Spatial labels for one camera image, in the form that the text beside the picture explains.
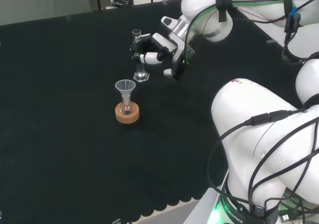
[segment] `clear funnel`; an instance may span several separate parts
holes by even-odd
[[[115,83],[115,88],[122,94],[123,102],[120,105],[120,112],[123,114],[134,112],[134,105],[130,100],[130,96],[135,86],[135,82],[131,80],[121,80]]]

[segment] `black table surface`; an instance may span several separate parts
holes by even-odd
[[[132,93],[140,119],[118,123],[114,84],[136,70],[131,30],[152,32],[164,15],[179,17],[180,0],[0,27],[2,223],[136,221],[200,199],[218,137],[210,105],[231,79],[248,78],[300,106],[298,69],[282,63],[280,46],[235,14],[227,39],[195,45],[182,81],[162,75],[169,63],[147,67],[150,79]],[[211,170],[220,184],[227,170],[222,150]]]

